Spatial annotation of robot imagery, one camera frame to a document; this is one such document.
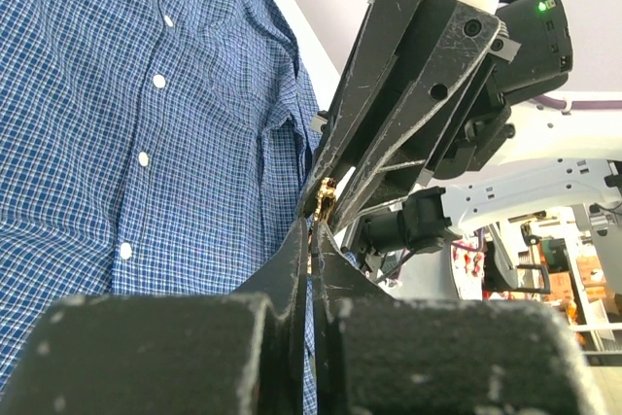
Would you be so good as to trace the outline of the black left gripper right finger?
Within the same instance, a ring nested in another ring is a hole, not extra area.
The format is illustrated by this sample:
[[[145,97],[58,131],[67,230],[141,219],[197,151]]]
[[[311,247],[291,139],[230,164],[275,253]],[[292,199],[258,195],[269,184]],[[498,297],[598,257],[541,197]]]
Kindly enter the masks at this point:
[[[322,414],[604,414],[574,335],[531,301],[400,300],[314,226]]]

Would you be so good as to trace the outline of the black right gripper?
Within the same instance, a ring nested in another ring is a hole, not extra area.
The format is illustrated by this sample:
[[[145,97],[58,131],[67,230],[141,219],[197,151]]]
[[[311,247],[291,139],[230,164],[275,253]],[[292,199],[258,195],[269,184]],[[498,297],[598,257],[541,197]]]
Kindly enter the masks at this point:
[[[500,63],[500,20],[457,2],[430,15],[423,0],[371,0],[332,98],[327,126],[296,207],[316,209],[325,178],[345,188],[332,229],[393,205],[444,164],[468,167],[466,126],[488,106],[485,84]]]

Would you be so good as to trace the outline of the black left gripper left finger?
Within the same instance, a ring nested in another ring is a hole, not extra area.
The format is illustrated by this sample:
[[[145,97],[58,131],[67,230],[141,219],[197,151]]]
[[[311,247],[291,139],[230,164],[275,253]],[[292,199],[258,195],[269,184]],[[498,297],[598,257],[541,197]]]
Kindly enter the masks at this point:
[[[231,294],[73,295],[38,321],[5,414],[298,414],[308,227]]]

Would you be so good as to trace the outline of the gold leaf brooch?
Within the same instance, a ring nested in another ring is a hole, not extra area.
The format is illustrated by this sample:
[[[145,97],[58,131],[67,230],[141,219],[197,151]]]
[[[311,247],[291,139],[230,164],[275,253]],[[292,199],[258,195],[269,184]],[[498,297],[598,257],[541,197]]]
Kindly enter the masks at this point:
[[[312,212],[305,215],[308,228],[308,252],[306,272],[308,276],[312,274],[312,236],[315,227],[319,222],[327,222],[334,209],[337,199],[337,181],[334,178],[326,177],[320,183],[315,197],[312,199]]]

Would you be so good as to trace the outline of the blue checked shirt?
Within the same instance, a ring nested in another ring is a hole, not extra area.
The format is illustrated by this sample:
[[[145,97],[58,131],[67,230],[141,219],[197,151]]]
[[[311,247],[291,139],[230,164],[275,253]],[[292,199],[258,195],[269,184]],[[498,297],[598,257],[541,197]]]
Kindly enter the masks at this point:
[[[319,137],[274,0],[1,0],[1,400],[73,295],[231,294]]]

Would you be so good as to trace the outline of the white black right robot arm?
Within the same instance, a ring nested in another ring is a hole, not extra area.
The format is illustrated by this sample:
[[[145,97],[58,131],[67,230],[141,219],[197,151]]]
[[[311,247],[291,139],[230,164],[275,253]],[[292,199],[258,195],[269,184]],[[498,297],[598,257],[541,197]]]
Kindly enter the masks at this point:
[[[621,209],[621,104],[556,100],[572,68],[561,0],[370,0],[327,112],[296,212],[313,267],[347,230],[356,266],[443,250],[554,206],[590,205],[593,230]]]

